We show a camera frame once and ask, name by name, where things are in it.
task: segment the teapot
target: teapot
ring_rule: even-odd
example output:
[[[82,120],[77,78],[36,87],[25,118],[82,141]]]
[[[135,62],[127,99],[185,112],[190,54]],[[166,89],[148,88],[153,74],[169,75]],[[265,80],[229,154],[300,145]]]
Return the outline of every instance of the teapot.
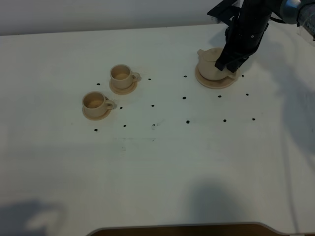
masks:
[[[207,51],[198,50],[199,63],[197,65],[200,74],[207,80],[221,80],[225,77],[237,79],[239,77],[239,70],[232,73],[226,67],[220,71],[215,67],[217,59],[220,57],[222,48],[211,48]]]

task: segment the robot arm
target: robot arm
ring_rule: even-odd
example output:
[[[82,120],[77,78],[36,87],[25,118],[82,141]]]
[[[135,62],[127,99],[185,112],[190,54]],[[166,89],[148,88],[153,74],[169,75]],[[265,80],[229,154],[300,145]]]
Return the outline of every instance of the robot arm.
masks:
[[[315,0],[244,0],[242,8],[233,6],[236,0],[223,0],[208,15],[218,18],[229,27],[225,31],[226,45],[216,68],[227,67],[235,72],[254,54],[268,28],[274,12],[285,23],[302,25],[315,36]]]

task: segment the cable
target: cable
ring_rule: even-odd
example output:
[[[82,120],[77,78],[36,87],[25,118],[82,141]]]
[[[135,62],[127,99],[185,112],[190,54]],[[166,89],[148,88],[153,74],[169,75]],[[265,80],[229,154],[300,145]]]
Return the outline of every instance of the cable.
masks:
[[[272,20],[274,22],[277,22],[277,23],[280,23],[280,24],[286,24],[286,22],[284,22],[283,20],[274,18],[272,16],[270,17],[270,20]]]

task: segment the cup handle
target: cup handle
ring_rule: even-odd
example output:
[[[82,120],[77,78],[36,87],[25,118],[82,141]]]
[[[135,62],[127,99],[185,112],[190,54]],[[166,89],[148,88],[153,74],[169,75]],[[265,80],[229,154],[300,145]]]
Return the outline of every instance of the cup handle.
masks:
[[[133,72],[133,73],[132,73],[132,78],[133,78],[133,81],[134,81],[134,82],[141,80],[141,76],[140,76],[140,74],[137,73],[137,72]]]
[[[109,105],[109,106],[108,106],[108,109],[109,109],[109,110],[112,110],[112,109],[115,108],[115,103],[114,103],[113,101],[111,101],[111,100],[106,100],[105,103]]]

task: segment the beige ceramic cup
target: beige ceramic cup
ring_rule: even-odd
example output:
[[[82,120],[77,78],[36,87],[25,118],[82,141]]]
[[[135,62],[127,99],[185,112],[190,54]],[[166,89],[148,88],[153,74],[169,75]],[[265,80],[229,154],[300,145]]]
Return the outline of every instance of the beige ceramic cup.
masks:
[[[139,73],[132,72],[127,65],[115,65],[110,70],[111,84],[116,89],[127,89],[133,82],[140,81]]]
[[[82,99],[83,114],[89,119],[102,119],[115,107],[101,92],[89,92]]]

